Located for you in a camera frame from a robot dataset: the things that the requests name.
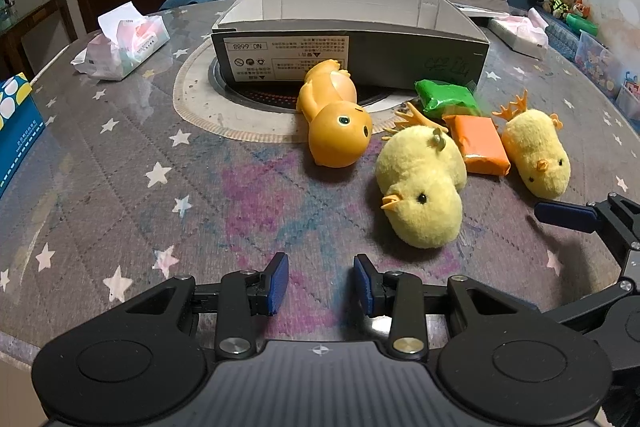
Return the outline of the small yellow plush chick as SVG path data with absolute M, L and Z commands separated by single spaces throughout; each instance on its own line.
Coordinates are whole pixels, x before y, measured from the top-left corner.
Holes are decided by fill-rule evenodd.
M 559 116 L 529 108 L 527 90 L 492 115 L 506 122 L 502 144 L 529 191 L 543 199 L 562 196 L 570 183 L 570 158 L 559 139 Z

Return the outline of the orange clay block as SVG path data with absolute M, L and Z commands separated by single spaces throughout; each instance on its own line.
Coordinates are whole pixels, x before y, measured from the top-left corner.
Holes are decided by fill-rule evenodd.
M 444 121 L 469 173 L 483 176 L 506 176 L 509 173 L 511 163 L 491 118 L 447 115 Z

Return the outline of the large yellow plush chick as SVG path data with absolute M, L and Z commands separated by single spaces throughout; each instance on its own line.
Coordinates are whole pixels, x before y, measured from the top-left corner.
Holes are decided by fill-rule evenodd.
M 412 247 L 440 248 L 461 228 L 460 191 L 468 174 L 448 129 L 409 103 L 386 131 L 376 158 L 375 178 L 381 209 L 397 236 Z

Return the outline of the orange plastic duck toy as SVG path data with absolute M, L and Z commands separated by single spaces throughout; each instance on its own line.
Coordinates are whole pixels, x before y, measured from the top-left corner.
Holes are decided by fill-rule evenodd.
M 309 150 L 317 165 L 349 167 L 367 150 L 372 119 L 357 103 L 349 71 L 339 62 L 325 60 L 308 70 L 296 110 L 308 122 Z

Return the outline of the clear plastic storage box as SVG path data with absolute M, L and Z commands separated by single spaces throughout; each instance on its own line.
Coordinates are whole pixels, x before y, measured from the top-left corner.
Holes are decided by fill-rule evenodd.
M 588 32 L 580 33 L 575 64 L 607 98 L 616 100 L 624 84 L 623 65 Z

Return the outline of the grey star tablecloth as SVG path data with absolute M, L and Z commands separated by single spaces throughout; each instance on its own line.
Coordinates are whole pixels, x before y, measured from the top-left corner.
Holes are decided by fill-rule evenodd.
M 72 50 L 38 79 L 46 127 L 1 199 L 3 360 L 29 363 L 49 339 L 167 277 L 215 282 L 278 251 L 290 283 L 272 338 L 357 338 L 348 296 L 359 253 L 428 283 L 466 274 L 541 309 L 616 281 L 597 236 L 538 225 L 516 172 L 471 176 L 459 237 L 430 253 L 402 243 L 382 211 L 380 138 L 352 169 L 333 170 L 304 144 L 234 141 L 183 120 L 178 72 L 221 11 L 166 12 L 170 41 L 122 82 L 77 75 Z

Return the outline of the round induction cooktop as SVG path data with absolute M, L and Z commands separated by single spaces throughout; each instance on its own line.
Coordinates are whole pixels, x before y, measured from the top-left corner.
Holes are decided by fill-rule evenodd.
M 223 138 L 281 144 L 307 141 L 308 120 L 330 103 L 356 102 L 369 113 L 373 133 L 393 126 L 395 110 L 412 98 L 404 91 L 329 86 L 345 72 L 349 36 L 213 35 L 180 67 L 174 109 L 189 124 Z

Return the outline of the pink tissue pack far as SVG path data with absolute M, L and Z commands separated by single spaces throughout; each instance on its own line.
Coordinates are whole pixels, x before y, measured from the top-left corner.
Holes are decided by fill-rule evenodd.
M 526 16 L 500 16 L 488 23 L 488 28 L 513 51 L 539 61 L 549 49 L 547 27 L 548 23 L 534 8 Z

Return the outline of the dark cardboard shoe box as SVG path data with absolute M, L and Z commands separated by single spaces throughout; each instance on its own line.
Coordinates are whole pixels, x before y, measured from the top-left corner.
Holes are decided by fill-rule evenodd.
M 303 80 L 335 60 L 357 86 L 480 79 L 489 41 L 447 0 L 235 0 L 212 40 L 224 79 Z

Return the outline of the blue tissue box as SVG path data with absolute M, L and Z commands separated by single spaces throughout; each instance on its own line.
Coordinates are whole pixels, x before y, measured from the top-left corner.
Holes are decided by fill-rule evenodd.
M 32 98 L 32 85 L 22 72 L 2 83 L 0 98 L 0 195 L 3 195 L 43 132 L 44 121 Z

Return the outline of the pink white tissue pack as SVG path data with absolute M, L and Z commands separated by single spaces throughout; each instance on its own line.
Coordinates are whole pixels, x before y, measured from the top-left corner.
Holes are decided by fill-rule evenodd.
M 169 41 L 160 15 L 142 15 L 131 2 L 98 17 L 100 32 L 70 64 L 99 80 L 125 79 Z

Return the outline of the dark wooden side cabinet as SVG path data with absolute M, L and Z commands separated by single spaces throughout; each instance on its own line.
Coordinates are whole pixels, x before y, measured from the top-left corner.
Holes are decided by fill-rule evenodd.
M 50 0 L 1 23 L 1 78 L 24 72 L 35 77 L 58 52 L 77 39 L 67 0 Z

